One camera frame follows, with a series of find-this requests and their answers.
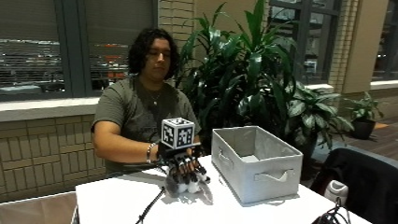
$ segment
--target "fiducial marker cube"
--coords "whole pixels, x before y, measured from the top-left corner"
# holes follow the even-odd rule
[[[161,121],[161,142],[173,149],[189,147],[195,141],[195,122],[187,119]]]

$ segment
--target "robotic hand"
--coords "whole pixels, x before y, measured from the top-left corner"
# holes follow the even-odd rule
[[[172,197],[179,197],[187,190],[199,192],[200,181],[211,182],[199,161],[201,147],[193,143],[193,130],[195,123],[185,119],[161,121],[160,163],[168,166],[165,189]]]

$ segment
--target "necklace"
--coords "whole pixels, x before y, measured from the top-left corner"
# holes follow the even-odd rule
[[[148,95],[151,96],[151,98],[153,100],[153,105],[159,105],[159,99],[160,99],[160,96],[161,96],[161,91],[160,91],[159,95],[156,97],[153,97],[151,91],[147,88],[144,88],[144,89],[148,92]]]
[[[160,92],[160,94],[159,94],[157,97],[153,97],[152,94],[149,94],[149,95],[151,95],[151,98],[152,98],[152,100],[153,100],[153,105],[159,105],[157,100],[159,100],[159,98],[160,98],[160,96],[161,96],[161,92]]]

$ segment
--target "window sill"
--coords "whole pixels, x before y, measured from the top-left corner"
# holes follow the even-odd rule
[[[394,89],[398,88],[398,80],[389,80],[389,81],[374,81],[370,83],[370,89],[376,90],[385,90],[385,89]]]
[[[0,122],[92,115],[100,97],[0,103]]]

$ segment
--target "chair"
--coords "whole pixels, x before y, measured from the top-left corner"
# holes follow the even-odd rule
[[[310,189],[324,195],[336,179],[349,186],[348,209],[374,224],[398,223],[398,168],[369,153],[330,152]]]
[[[76,204],[75,191],[0,203],[0,223],[70,224]]]

